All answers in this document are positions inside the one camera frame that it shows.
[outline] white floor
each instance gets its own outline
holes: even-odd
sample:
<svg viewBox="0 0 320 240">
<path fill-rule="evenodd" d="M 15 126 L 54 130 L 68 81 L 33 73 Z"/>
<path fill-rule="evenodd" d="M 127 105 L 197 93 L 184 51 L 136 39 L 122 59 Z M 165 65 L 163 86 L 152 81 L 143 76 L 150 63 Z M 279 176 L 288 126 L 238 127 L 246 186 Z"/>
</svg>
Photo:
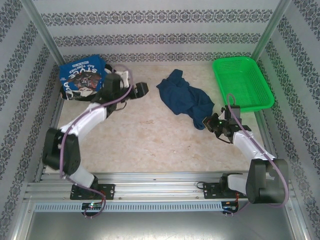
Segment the white floor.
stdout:
<svg viewBox="0 0 320 240">
<path fill-rule="evenodd" d="M 223 99 L 210 65 L 130 66 L 134 81 L 148 83 L 149 93 L 129 100 L 94 128 L 80 143 L 81 162 L 92 173 L 246 171 L 250 159 L 232 144 L 197 130 L 186 114 L 174 115 L 162 102 L 156 85 L 174 69 L 183 71 L 191 86 L 204 90 L 220 113 Z M 87 102 L 64 101 L 59 127 L 77 117 Z M 262 143 L 253 112 L 242 113 Z"/>
</svg>

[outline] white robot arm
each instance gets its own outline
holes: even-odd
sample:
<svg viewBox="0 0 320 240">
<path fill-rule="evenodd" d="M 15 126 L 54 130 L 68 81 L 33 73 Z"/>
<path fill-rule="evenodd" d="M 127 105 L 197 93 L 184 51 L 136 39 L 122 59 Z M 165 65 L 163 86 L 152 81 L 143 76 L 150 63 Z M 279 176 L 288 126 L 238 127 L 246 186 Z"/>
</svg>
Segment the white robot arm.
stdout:
<svg viewBox="0 0 320 240">
<path fill-rule="evenodd" d="M 237 120 L 241 124 L 240 107 L 232 105 L 231 109 Z M 222 191 L 236 191 L 247 196 L 249 202 L 255 203 L 283 203 L 285 200 L 285 186 L 276 173 L 269 159 L 279 169 L 288 186 L 288 165 L 284 159 L 277 159 L 268 153 L 265 148 L 258 143 L 251 129 L 247 125 L 242 127 L 232 117 L 226 105 L 221 109 L 222 114 L 217 113 L 206 117 L 203 120 L 205 127 L 223 142 L 234 144 L 242 154 L 251 160 L 248 173 L 224 173 L 220 178 L 220 189 Z M 227 137 L 229 142 L 220 138 L 221 135 Z"/>
<path fill-rule="evenodd" d="M 60 150 L 62 138 L 67 130 L 71 127 L 65 138 L 63 149 L 63 172 L 79 186 L 95 189 L 98 185 L 95 176 L 88 172 L 81 165 L 81 157 L 79 150 L 79 142 L 99 123 L 103 122 L 108 116 L 116 110 L 117 103 L 106 107 L 98 107 L 105 103 L 109 103 L 123 96 L 130 89 L 128 71 L 110 73 L 106 76 L 102 88 L 92 99 L 83 117 L 72 120 L 70 123 L 62 126 L 60 129 L 50 128 L 45 137 L 42 162 L 51 168 L 60 169 Z M 121 102 L 129 99 L 141 98 L 148 92 L 148 86 L 144 82 L 135 84 L 126 98 Z"/>
</svg>

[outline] blue cloth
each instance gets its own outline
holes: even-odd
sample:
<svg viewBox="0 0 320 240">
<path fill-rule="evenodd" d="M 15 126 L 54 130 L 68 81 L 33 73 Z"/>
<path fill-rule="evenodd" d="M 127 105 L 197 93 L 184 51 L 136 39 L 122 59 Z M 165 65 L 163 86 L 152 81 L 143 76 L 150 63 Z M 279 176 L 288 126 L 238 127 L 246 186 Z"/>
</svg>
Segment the blue cloth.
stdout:
<svg viewBox="0 0 320 240">
<path fill-rule="evenodd" d="M 212 115 L 214 103 L 204 91 L 190 86 L 182 78 L 182 74 L 183 71 L 175 69 L 156 87 L 162 101 L 175 115 L 188 114 L 193 119 L 194 126 L 203 130 L 205 126 L 202 121 Z"/>
</svg>

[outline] black mounting bracket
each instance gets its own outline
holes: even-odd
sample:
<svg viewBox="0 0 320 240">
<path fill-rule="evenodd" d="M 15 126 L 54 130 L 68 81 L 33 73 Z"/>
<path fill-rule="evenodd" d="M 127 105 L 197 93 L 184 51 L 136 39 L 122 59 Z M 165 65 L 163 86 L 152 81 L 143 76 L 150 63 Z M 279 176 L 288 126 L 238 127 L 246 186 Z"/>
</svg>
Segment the black mounting bracket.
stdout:
<svg viewBox="0 0 320 240">
<path fill-rule="evenodd" d="M 203 196 L 204 199 L 235 199 L 236 192 L 234 190 L 223 190 L 221 184 L 218 182 L 204 182 Z M 241 192 L 238 192 L 239 199 L 246 199 L 247 197 Z"/>
<path fill-rule="evenodd" d="M 113 200 L 115 196 L 115 187 L 114 184 L 98 184 L 97 191 L 103 193 L 105 195 L 106 200 Z M 92 191 L 83 189 L 79 186 L 72 185 L 71 200 L 102 200 L 100 194 L 94 193 Z"/>
</svg>

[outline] green plastic tray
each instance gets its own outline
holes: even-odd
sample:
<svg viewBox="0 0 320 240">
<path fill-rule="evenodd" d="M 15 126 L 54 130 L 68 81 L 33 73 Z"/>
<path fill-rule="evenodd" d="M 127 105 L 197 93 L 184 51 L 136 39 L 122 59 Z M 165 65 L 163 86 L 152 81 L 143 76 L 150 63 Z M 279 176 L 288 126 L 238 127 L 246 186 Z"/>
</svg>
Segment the green plastic tray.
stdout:
<svg viewBox="0 0 320 240">
<path fill-rule="evenodd" d="M 225 104 L 229 93 L 234 95 L 242 112 L 255 112 L 270 108 L 274 104 L 275 98 L 252 58 L 219 58 L 213 62 L 212 68 Z"/>
</svg>

